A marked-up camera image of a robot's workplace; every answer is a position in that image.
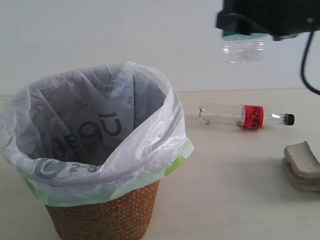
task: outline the bin liner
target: bin liner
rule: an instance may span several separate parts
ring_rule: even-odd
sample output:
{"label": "bin liner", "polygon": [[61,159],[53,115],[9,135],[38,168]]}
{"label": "bin liner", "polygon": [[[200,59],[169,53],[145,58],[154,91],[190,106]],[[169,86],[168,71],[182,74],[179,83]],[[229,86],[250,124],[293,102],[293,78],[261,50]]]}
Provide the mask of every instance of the bin liner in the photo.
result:
{"label": "bin liner", "polygon": [[0,113],[0,153],[41,203],[105,203],[158,181],[193,151],[158,70],[122,62],[30,83]]}

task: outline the bottle cap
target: bottle cap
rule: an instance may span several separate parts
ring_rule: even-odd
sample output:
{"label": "bottle cap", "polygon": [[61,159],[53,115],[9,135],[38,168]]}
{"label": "bottle cap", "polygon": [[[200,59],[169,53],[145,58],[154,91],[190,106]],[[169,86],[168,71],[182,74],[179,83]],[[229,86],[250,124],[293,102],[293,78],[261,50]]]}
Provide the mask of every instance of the bottle cap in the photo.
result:
{"label": "bottle cap", "polygon": [[284,125],[292,126],[293,124],[295,124],[295,115],[285,114],[284,115]]}

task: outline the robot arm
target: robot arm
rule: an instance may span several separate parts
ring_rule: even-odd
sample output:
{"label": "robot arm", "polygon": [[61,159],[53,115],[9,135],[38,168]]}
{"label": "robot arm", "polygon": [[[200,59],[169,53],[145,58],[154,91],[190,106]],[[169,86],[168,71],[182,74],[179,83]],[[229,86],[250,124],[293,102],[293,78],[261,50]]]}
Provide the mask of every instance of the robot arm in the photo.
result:
{"label": "robot arm", "polygon": [[216,18],[216,27],[242,35],[265,33],[274,41],[310,33],[303,53],[300,77],[304,86],[320,95],[305,75],[310,46],[320,30],[320,0],[224,0]]}

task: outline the plastic bottle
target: plastic bottle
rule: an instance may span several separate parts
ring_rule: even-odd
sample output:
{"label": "plastic bottle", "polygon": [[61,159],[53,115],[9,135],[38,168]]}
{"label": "plastic bottle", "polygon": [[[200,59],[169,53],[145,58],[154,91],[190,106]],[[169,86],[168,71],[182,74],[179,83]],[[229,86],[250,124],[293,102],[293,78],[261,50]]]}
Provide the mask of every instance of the plastic bottle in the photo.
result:
{"label": "plastic bottle", "polygon": [[204,103],[200,106],[199,121],[203,124],[223,124],[251,129],[276,125],[292,126],[293,114],[280,114],[254,105],[221,105]]}
{"label": "plastic bottle", "polygon": [[224,30],[223,54],[227,63],[247,63],[260,61],[265,52],[265,33],[241,35],[233,31]]}

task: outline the tabletop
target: tabletop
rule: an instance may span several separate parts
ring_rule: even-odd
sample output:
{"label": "tabletop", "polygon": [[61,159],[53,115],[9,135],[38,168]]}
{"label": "tabletop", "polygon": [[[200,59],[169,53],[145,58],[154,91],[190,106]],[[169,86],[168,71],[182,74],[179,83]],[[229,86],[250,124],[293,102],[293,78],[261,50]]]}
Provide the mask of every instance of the tabletop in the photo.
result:
{"label": "tabletop", "polygon": [[[281,168],[287,145],[320,159],[320,96],[305,89],[179,93],[192,155],[160,181],[143,240],[318,240],[320,194],[295,190]],[[0,97],[0,108],[6,97]],[[260,105],[295,115],[258,131],[198,122],[199,104]],[[0,240],[58,240],[43,205],[0,159]]]}

